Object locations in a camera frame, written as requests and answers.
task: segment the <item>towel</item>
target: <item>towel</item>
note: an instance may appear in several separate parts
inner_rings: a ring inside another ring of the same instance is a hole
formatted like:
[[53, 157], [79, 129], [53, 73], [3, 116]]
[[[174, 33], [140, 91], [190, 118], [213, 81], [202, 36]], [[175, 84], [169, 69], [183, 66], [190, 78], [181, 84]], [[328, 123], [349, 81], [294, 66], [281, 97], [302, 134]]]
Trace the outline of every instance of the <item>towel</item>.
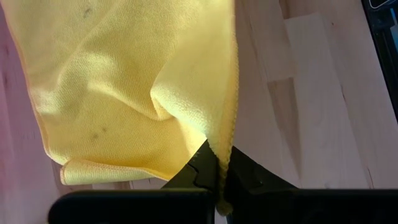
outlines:
[[171, 179], [207, 139], [228, 170], [233, 0], [1, 0], [63, 184]]

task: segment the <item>wooden table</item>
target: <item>wooden table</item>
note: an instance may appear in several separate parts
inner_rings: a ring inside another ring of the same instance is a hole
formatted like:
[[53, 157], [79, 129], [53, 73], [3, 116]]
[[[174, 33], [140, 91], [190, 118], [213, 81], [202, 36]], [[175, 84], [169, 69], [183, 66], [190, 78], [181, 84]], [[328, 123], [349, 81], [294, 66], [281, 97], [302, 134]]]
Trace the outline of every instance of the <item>wooden table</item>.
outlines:
[[[0, 223], [44, 223], [74, 190], [160, 188], [60, 184], [0, 13]], [[240, 150], [298, 187], [398, 187], [398, 125], [359, 0], [236, 0], [236, 27]]]

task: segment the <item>black plastic part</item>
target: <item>black plastic part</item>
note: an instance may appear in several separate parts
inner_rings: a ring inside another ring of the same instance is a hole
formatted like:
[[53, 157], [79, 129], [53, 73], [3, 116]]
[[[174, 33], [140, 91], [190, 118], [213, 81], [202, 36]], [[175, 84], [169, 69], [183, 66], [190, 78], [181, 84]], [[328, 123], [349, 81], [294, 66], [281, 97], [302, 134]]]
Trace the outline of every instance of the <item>black plastic part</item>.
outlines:
[[218, 160], [208, 141], [205, 141], [184, 168], [163, 188], [198, 187], [217, 194], [217, 180]]
[[380, 10], [385, 10], [391, 7], [393, 4], [397, 4], [397, 1], [393, 0], [365, 0], [367, 1], [367, 5], [369, 5], [369, 1], [372, 3], [372, 6], [375, 7], [375, 9], [371, 9], [369, 6], [370, 11], [380, 11]]
[[49, 224], [214, 223], [214, 196], [206, 189], [84, 191], [52, 206]]
[[253, 195], [230, 220], [240, 223], [398, 223], [398, 192], [286, 190]]
[[398, 120], [398, 52], [390, 30], [394, 25], [391, 8], [398, 12], [396, 10], [398, 2], [377, 11], [370, 8], [368, 0], [362, 0], [362, 2], [392, 107]]
[[295, 186], [269, 172], [235, 147], [232, 148], [226, 179], [226, 199], [240, 203], [246, 194], [262, 194], [272, 190], [296, 189]]

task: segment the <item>cloth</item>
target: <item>cloth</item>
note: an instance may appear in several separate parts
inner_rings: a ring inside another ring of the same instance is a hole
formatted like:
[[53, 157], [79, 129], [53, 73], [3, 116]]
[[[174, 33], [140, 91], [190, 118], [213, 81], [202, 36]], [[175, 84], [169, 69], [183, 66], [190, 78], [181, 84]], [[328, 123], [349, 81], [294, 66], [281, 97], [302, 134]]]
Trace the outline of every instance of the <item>cloth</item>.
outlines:
[[208, 139], [228, 170], [233, 0], [1, 0], [64, 184], [171, 179]]

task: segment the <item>light wood panel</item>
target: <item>light wood panel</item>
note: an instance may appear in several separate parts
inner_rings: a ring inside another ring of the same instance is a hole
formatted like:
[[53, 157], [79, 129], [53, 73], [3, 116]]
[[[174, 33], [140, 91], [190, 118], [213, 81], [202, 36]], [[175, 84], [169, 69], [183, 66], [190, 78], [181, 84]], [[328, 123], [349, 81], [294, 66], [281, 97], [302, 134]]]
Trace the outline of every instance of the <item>light wood panel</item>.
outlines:
[[0, 208], [5, 214], [2, 223], [38, 223], [45, 220], [45, 211], [57, 199], [58, 192], [2, 11], [0, 72]]
[[369, 185], [398, 187], [398, 125], [360, 0], [285, 0], [287, 17], [320, 12]]
[[234, 145], [266, 169], [300, 186], [288, 144], [275, 119], [265, 79], [267, 76], [264, 61], [257, 57], [259, 52], [256, 52], [256, 46], [253, 45], [257, 37], [251, 29], [250, 18], [245, 15], [250, 11], [242, 3], [236, 1], [240, 84]]
[[278, 0], [237, 0], [236, 4], [242, 9], [238, 20], [246, 21], [265, 85], [294, 76], [292, 50]]
[[298, 68], [294, 90], [303, 149], [300, 180], [306, 188], [369, 188], [330, 53], [327, 24], [319, 14], [286, 21]]
[[286, 78], [267, 83], [272, 100], [277, 127], [295, 164], [298, 177], [302, 169], [302, 147], [300, 143], [299, 113], [294, 88], [295, 78]]

